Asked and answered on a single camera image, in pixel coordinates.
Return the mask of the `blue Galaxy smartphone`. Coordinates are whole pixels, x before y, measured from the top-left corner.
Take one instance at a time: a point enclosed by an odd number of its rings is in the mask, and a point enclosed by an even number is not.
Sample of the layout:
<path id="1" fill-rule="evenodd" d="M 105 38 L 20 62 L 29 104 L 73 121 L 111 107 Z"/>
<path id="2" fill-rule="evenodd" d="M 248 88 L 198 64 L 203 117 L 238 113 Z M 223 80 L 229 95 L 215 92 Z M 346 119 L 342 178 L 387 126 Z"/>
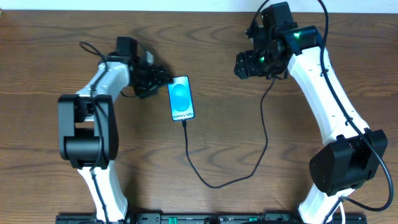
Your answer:
<path id="1" fill-rule="evenodd" d="M 171 84 L 167 85 L 172 120 L 193 119 L 195 110 L 189 77 L 175 77 L 172 81 Z"/>

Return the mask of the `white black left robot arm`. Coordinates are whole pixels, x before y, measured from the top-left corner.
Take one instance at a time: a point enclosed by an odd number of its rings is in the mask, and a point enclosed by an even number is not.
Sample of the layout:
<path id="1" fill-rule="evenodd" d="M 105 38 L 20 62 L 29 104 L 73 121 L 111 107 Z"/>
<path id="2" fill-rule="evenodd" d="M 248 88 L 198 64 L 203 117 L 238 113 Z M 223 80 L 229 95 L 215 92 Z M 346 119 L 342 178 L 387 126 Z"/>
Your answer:
<path id="1" fill-rule="evenodd" d="M 114 163 L 119 149 L 114 103 L 127 87 L 135 98 L 144 99 L 172 82 L 150 52 L 138 55 L 141 46 L 131 37 L 118 37 L 115 51 L 102 54 L 80 42 L 81 48 L 100 57 L 98 71 L 84 88 L 58 99 L 58 142 L 62 159 L 84 178 L 96 212 L 57 215 L 56 223 L 135 223 Z"/>

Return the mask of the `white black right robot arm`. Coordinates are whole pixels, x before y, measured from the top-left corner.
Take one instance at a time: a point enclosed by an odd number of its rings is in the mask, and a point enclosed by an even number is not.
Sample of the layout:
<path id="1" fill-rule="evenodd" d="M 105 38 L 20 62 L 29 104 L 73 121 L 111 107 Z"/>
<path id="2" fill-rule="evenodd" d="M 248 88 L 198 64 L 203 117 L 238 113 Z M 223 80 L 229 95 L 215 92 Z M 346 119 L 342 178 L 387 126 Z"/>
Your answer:
<path id="1" fill-rule="evenodd" d="M 286 2 L 262 3 L 246 36 L 254 47 L 237 54 L 235 74 L 272 81 L 292 77 L 317 121 L 323 148 L 310 160 L 313 185 L 298 207 L 298 220 L 328 223 L 356 189 L 386 169 L 386 135 L 373 131 L 346 96 L 326 49 L 327 33 L 299 27 Z"/>

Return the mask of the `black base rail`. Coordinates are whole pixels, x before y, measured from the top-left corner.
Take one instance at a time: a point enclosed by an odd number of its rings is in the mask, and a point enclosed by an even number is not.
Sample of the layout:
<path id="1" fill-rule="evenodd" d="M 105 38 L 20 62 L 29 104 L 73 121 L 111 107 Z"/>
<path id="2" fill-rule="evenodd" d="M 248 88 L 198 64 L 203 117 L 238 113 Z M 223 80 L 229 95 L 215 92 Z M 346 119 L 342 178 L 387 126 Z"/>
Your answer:
<path id="1" fill-rule="evenodd" d="M 96 218 L 96 215 L 63 214 L 57 215 L 55 223 L 105 223 Z M 161 213 L 138 213 L 127 214 L 124 220 L 110 221 L 109 223 L 130 223 L 130 224 L 205 224 L 205 223 L 304 223 L 298 215 L 292 212 L 271 211 L 260 214 L 161 214 Z M 326 223 L 342 223 L 341 214 L 335 213 L 331 221 Z M 367 224 L 366 215 L 359 213 L 348 213 L 345 215 L 345 223 Z"/>

